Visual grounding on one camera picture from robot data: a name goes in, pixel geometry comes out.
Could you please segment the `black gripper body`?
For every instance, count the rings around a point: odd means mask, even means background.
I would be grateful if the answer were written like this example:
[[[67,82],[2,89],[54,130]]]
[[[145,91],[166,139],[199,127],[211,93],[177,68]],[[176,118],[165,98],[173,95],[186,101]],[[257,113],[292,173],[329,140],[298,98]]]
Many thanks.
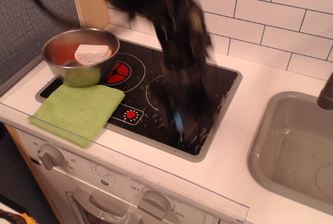
[[[203,50],[193,56],[178,57],[173,64],[164,53],[164,83],[149,85],[166,129],[175,128],[173,111],[181,107],[185,132],[182,136],[195,136],[215,120],[215,107],[205,85],[206,59],[207,51]]]

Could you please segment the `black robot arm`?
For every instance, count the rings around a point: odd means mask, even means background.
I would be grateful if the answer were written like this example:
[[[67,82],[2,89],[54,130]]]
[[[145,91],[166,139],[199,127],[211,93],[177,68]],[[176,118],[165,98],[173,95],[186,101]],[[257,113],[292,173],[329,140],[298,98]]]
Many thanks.
[[[165,85],[153,86],[164,120],[174,121],[185,138],[200,126],[203,114],[214,110],[203,85],[207,47],[211,45],[203,13],[193,0],[107,0],[120,10],[145,16],[155,28],[163,50]]]

